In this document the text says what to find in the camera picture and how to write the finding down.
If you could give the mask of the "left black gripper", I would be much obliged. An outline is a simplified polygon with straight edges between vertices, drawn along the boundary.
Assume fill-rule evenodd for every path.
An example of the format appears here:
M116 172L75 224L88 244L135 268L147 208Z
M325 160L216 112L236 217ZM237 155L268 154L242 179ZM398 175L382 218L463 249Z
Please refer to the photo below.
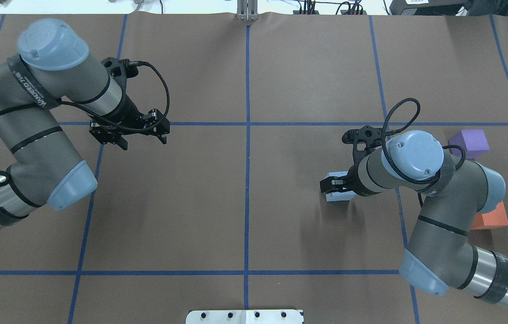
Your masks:
M102 118L91 119L89 133L100 144L117 145L122 150L128 150L126 135L155 136L166 145L170 133L169 110L170 100L166 101L165 112L151 109L147 114L141 113L132 100L126 100Z

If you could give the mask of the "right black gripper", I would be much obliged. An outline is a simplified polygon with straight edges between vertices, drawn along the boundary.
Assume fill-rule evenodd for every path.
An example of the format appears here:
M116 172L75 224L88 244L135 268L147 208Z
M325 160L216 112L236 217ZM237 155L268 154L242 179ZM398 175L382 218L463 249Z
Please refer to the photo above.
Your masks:
M358 195L361 197L373 196L360 180L357 166L349 168L347 175L328 176L320 181L320 192L330 195Z

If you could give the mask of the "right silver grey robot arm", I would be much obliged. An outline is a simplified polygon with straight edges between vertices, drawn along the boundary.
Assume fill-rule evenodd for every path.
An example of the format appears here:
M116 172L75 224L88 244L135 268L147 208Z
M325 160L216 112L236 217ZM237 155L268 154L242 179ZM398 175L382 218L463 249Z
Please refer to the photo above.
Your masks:
M508 257L468 242L475 215L503 200L504 178L462 161L422 130L399 134L365 126L347 131L342 142L353 146L353 166L321 180L322 193L369 197L408 187L425 196L400 265L402 278L437 297L455 288L508 308Z

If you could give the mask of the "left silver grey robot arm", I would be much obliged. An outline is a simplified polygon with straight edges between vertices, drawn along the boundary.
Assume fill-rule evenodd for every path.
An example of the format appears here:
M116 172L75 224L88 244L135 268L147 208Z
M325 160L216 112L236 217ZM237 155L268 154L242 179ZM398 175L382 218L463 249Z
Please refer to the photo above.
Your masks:
M141 113L126 92L127 80L146 61L98 60L66 22L44 18L19 35L17 53L0 64L0 138L15 163L0 171L0 230L44 205L55 211L93 193L97 178L51 113L67 105L91 119L89 132L100 144L127 150L127 135L166 143L166 108Z

